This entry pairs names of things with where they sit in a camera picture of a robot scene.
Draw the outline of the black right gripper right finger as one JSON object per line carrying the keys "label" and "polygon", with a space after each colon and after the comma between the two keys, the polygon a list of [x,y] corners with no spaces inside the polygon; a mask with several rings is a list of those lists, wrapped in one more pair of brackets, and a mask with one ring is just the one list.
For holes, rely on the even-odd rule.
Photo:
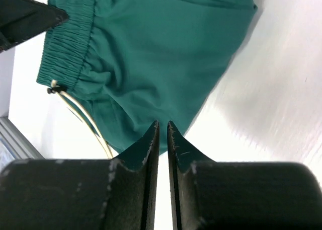
{"label": "black right gripper right finger", "polygon": [[321,229],[321,189],[289,162],[216,162],[168,123],[174,229]]}

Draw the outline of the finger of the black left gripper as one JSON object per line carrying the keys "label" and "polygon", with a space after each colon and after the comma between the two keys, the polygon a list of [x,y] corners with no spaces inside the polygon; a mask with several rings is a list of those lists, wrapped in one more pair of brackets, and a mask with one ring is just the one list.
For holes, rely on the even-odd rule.
{"label": "finger of the black left gripper", "polygon": [[1,0],[1,51],[68,20],[66,11],[34,0]]}

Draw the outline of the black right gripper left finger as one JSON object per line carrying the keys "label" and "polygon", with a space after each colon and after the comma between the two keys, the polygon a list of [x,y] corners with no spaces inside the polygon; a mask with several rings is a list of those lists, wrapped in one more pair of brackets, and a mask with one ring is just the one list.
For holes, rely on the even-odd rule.
{"label": "black right gripper left finger", "polygon": [[159,123],[110,160],[16,160],[1,172],[1,229],[153,229]]}

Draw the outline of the teal green shorts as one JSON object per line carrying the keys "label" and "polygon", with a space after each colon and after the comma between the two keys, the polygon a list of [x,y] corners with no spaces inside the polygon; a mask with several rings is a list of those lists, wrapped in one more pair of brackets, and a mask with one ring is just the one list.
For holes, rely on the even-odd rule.
{"label": "teal green shorts", "polygon": [[69,19],[49,30],[37,82],[56,81],[117,152],[160,125],[185,133],[241,46],[254,0],[48,0]]}

